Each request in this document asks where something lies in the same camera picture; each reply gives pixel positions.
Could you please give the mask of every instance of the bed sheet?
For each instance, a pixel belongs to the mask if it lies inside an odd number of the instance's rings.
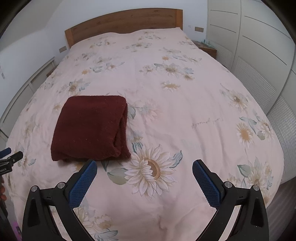
[[[192,174],[196,159],[237,187],[260,186],[266,206],[279,187],[279,140],[232,73],[179,28],[106,33],[70,49],[11,132],[7,146],[24,153],[5,176],[20,226],[31,186],[52,188],[83,165],[50,154],[61,108],[74,95],[120,95],[128,103],[131,158],[97,162],[75,209],[95,240],[195,240],[215,213]]]

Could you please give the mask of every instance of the folded blanket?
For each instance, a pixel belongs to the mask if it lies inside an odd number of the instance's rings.
[[[121,96],[70,97],[54,130],[52,160],[129,158],[127,111]]]

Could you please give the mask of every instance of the dark red towel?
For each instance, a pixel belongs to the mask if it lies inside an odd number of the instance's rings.
[[[52,160],[129,158],[127,112],[121,96],[70,97],[54,130]]]

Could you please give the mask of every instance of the nightstand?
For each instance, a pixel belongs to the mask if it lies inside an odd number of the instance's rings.
[[[211,47],[208,47],[207,45],[198,42],[198,41],[194,41],[192,40],[192,42],[202,51],[206,52],[207,54],[209,54],[210,56],[212,56],[214,59],[216,59],[217,56],[217,50]]]

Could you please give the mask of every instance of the headboard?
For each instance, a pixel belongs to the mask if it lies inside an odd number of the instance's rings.
[[[65,31],[69,47],[104,33],[128,34],[141,29],[183,28],[183,10],[140,8],[102,15]]]

